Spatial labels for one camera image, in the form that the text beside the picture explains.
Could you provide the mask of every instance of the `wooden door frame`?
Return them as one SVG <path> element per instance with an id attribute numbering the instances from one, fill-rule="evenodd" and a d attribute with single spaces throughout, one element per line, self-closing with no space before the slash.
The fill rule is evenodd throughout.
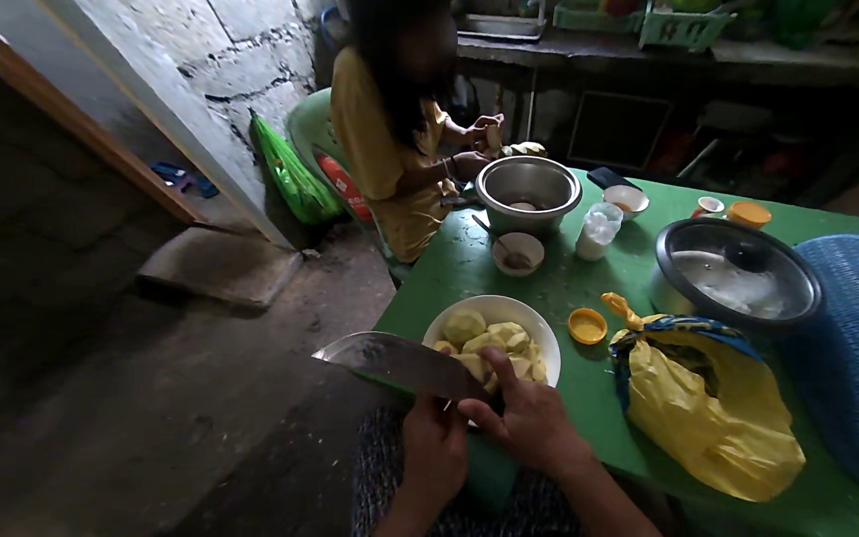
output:
<path id="1" fill-rule="evenodd" d="M 176 218 L 186 224 L 207 222 L 204 215 L 180 192 L 164 184 L 137 155 L 115 140 L 1 39 L 0 78 Z"/>

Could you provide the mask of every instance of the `knife blade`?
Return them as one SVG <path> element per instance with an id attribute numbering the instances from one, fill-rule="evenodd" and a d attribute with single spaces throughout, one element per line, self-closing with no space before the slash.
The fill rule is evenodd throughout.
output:
<path id="1" fill-rule="evenodd" d="M 454 401 L 491 402 L 483 385 L 458 359 L 400 336 L 382 332 L 351 334 L 312 356 L 389 385 L 426 391 Z"/>

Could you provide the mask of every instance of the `spoon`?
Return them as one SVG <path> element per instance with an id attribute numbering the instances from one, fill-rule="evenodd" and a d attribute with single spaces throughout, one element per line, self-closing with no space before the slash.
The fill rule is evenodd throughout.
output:
<path id="1" fill-rule="evenodd" d="M 489 233 L 490 237 L 495 239 L 495 244 L 502 247 L 502 250 L 506 252 L 506 255 L 502 258 L 502 263 L 506 265 L 508 268 L 513 270 L 528 270 L 532 268 L 532 262 L 529 261 L 529 257 L 526 254 L 509 250 L 509 247 L 506 246 L 506 243 L 502 242 L 502 237 L 499 237 L 489 228 L 483 224 L 483 221 L 479 220 L 479 217 L 476 215 L 472 215 L 472 220 L 476 221 L 476 224 L 482 226 L 483 229 Z"/>

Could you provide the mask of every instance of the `smartphone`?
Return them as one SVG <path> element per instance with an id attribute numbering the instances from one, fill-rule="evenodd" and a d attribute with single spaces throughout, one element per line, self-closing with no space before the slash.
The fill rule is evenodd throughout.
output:
<path id="1" fill-rule="evenodd" d="M 638 188 L 638 186 L 632 184 L 626 178 L 621 177 L 620 175 L 614 173 L 614 171 L 604 166 L 601 168 L 596 168 L 589 172 L 589 180 L 597 184 L 599 188 L 603 190 L 605 190 L 609 186 L 616 186 L 619 184 L 623 184 L 625 186 L 630 186 L 631 188 L 641 190 L 641 188 Z"/>

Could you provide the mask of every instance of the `long dark hair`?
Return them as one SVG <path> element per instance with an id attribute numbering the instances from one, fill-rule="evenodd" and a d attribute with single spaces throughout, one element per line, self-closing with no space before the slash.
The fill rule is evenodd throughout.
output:
<path id="1" fill-rule="evenodd" d="M 416 134 L 427 129 L 421 99 L 450 94 L 453 71 L 432 84 L 416 84 L 400 73 L 395 41 L 427 16 L 449 9 L 449 0 L 349 0 L 350 27 L 357 52 L 370 67 L 390 120 L 393 138 L 421 153 Z"/>

